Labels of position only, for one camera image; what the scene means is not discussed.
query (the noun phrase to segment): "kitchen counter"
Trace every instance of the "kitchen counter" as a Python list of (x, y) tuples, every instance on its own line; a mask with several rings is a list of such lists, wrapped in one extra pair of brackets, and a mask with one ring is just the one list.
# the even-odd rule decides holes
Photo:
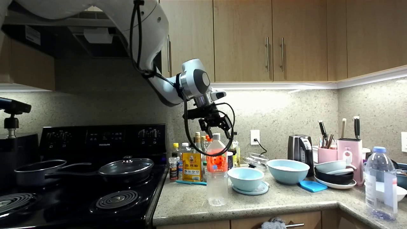
[(328, 189), (312, 194), (298, 186), (277, 184), (268, 172), (264, 181), (269, 184), (269, 190), (260, 196), (244, 196), (228, 189), (227, 204), (222, 208), (211, 208), (207, 204), (205, 186), (166, 181), (152, 217), (152, 226), (231, 221), (333, 209), (347, 213), (368, 228), (396, 229), (407, 226), (407, 198), (397, 203), (396, 222), (387, 223), (368, 216), (363, 203), (362, 188), (350, 190)]

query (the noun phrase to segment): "oven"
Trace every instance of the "oven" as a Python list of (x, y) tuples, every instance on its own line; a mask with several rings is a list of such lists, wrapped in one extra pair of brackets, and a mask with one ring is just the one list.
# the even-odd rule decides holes
[(153, 166), (142, 181), (83, 176), (2, 191), (0, 228), (152, 228), (167, 172), (165, 125), (43, 128), (38, 153), (40, 161), (87, 163), (90, 171), (124, 157), (148, 158)]

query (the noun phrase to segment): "stove burner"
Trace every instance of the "stove burner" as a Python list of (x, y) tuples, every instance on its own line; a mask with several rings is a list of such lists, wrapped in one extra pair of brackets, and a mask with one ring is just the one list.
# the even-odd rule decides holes
[(13, 194), (0, 196), (0, 214), (22, 208), (27, 205), (32, 199), (34, 196), (31, 194)]
[(137, 193), (132, 190), (116, 191), (100, 198), (96, 202), (96, 208), (101, 210), (114, 210), (134, 203), (137, 198)]

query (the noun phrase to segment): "robotic arm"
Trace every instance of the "robotic arm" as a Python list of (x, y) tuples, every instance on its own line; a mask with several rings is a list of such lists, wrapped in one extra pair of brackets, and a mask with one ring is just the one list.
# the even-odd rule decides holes
[[(223, 97), (225, 93), (211, 90), (209, 79), (200, 62), (194, 59), (184, 63), (181, 73), (170, 78), (162, 78), (153, 67), (152, 59), (161, 50), (167, 35), (167, 20), (155, 0), (15, 2), (30, 13), (50, 21), (78, 15), (91, 6), (101, 9), (125, 39), (129, 58), (160, 101), (166, 106), (184, 104), (183, 119), (189, 143), (191, 143), (191, 140), (188, 133), (188, 120), (199, 119), (200, 130), (205, 132), (209, 137), (212, 135), (211, 128), (222, 129), (228, 139), (226, 149), (230, 147), (233, 137), (233, 124), (223, 112), (219, 112), (214, 105), (214, 101)], [(0, 27), (2, 26), (6, 8), (10, 3), (11, 0), (1, 0), (0, 3)], [(186, 102), (190, 100), (194, 101), (195, 109), (186, 111)]]

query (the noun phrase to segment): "electric kettle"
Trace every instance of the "electric kettle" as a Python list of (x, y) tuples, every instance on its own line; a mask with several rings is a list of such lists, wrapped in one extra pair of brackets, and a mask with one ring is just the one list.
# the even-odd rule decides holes
[(308, 166), (306, 177), (314, 176), (312, 144), (310, 137), (291, 135), (288, 137), (287, 158), (302, 162)]

